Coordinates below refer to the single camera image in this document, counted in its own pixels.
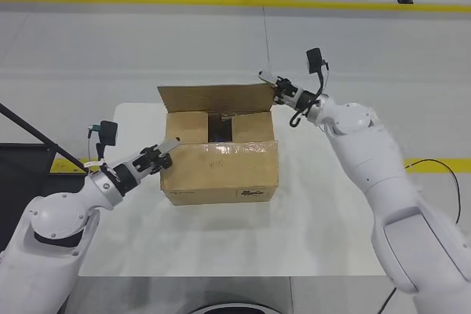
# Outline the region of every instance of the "black cable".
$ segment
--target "black cable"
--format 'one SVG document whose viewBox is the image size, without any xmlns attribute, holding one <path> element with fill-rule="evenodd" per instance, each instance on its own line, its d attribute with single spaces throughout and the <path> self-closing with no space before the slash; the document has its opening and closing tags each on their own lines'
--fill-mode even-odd
<svg viewBox="0 0 471 314">
<path fill-rule="evenodd" d="M 384 312 L 385 307 L 387 306 L 387 304 L 389 303 L 389 301 L 391 301 L 391 298 L 393 297 L 393 295 L 394 295 L 395 293 L 396 293 L 396 288 L 392 289 L 391 294 L 385 299 L 384 304 L 382 305 L 382 307 L 380 308 L 380 310 L 377 312 L 377 314 L 382 314 L 382 312 Z"/>
<path fill-rule="evenodd" d="M 458 213 L 457 213 L 457 219 L 455 220 L 455 224 L 458 224 L 458 221 L 461 219 L 462 204 L 461 204 L 461 189 L 458 185 L 457 176 L 455 175 L 454 171 L 449 166 L 447 166 L 447 164 L 445 164 L 444 162 L 441 162 L 440 160 L 436 160 L 436 159 L 421 159 L 421 160 L 418 160 L 418 161 L 412 163 L 411 165 L 406 166 L 405 169 L 410 168 L 411 166 L 415 166 L 415 165 L 417 165 L 418 163 L 421 163 L 421 162 L 437 162 L 441 166 L 444 166 L 445 168 L 447 168 L 448 172 L 450 172 L 452 177 L 454 177 L 455 188 L 457 189 L 457 202 L 458 202 Z"/>
<path fill-rule="evenodd" d="M 421 159 L 421 160 L 418 160 L 418 161 L 416 161 L 416 162 L 414 162 L 414 163 L 412 163 L 408 166 L 405 166 L 405 169 L 410 168 L 411 166 L 415 166 L 415 165 L 417 165 L 418 163 L 421 163 L 421 162 L 437 162 L 441 166 L 444 166 L 445 168 L 447 168 L 448 172 L 450 172 L 452 177 L 454 177 L 455 187 L 457 189 L 457 202 L 458 202 L 458 213 L 457 213 L 457 220 L 455 220 L 455 224 L 458 224 L 458 221 L 461 219 L 462 204 L 461 204 L 461 189 L 460 189 L 459 184 L 458 184 L 457 176 L 455 175 L 454 171 L 449 166 L 447 166 L 447 164 L 445 164 L 444 162 L 441 162 L 440 160 L 436 160 L 436 159 Z M 384 304 L 382 305 L 380 310 L 377 312 L 377 314 L 382 314 L 382 312 L 384 312 L 385 307 L 387 306 L 389 301 L 391 301 L 391 298 L 393 297 L 393 295 L 395 293 L 396 293 L 396 288 L 392 289 L 391 294 L 385 299 Z"/>
</svg>

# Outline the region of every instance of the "printed label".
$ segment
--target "printed label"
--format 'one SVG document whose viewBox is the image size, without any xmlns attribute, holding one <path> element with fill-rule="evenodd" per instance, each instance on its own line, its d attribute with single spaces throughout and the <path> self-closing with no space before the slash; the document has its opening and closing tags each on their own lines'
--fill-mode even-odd
<svg viewBox="0 0 471 314">
<path fill-rule="evenodd" d="M 244 188 L 237 191 L 237 197 L 243 198 L 257 198 L 266 196 L 268 194 L 267 189 L 265 188 Z"/>
<path fill-rule="evenodd" d="M 194 194 L 194 193 L 195 193 L 194 191 L 166 192 L 166 194 L 173 194 L 173 195 L 177 195 L 177 194 Z"/>
</svg>

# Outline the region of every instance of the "white table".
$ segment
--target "white table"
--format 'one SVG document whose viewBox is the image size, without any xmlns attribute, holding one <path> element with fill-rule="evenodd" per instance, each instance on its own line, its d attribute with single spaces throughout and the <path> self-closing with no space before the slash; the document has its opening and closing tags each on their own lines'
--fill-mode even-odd
<svg viewBox="0 0 471 314">
<path fill-rule="evenodd" d="M 173 206 L 159 175 L 143 180 L 101 223 L 81 276 L 384 275 L 372 215 L 326 137 L 289 108 L 272 109 L 279 188 L 268 203 Z M 118 162 L 164 138 L 162 104 L 120 104 Z"/>
</svg>

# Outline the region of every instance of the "white cable tie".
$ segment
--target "white cable tie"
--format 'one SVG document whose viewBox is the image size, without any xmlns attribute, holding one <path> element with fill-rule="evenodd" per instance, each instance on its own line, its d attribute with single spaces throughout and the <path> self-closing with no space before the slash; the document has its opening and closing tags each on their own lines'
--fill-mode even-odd
<svg viewBox="0 0 471 314">
<path fill-rule="evenodd" d="M 98 160 L 98 161 L 94 161 L 94 162 L 85 162 L 84 163 L 84 167 L 85 168 L 89 168 L 91 166 L 103 166 L 106 162 L 104 161 L 104 159 L 102 160 Z"/>
</svg>

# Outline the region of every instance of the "box flap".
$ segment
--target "box flap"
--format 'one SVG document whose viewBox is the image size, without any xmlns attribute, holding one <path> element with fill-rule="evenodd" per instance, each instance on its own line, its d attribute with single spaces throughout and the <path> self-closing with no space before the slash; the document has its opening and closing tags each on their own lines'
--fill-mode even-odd
<svg viewBox="0 0 471 314">
<path fill-rule="evenodd" d="M 160 86 L 157 89 L 169 113 L 263 112 L 270 111 L 274 101 L 274 89 L 269 84 Z"/>
<path fill-rule="evenodd" d="M 277 142 L 183 144 L 161 171 L 163 191 L 277 186 Z"/>
<path fill-rule="evenodd" d="M 182 144 L 207 143 L 207 113 L 175 112 L 167 115 L 166 138 L 179 137 Z"/>
<path fill-rule="evenodd" d="M 270 112 L 236 115 L 232 117 L 234 143 L 265 142 L 274 140 L 274 127 Z"/>
</svg>

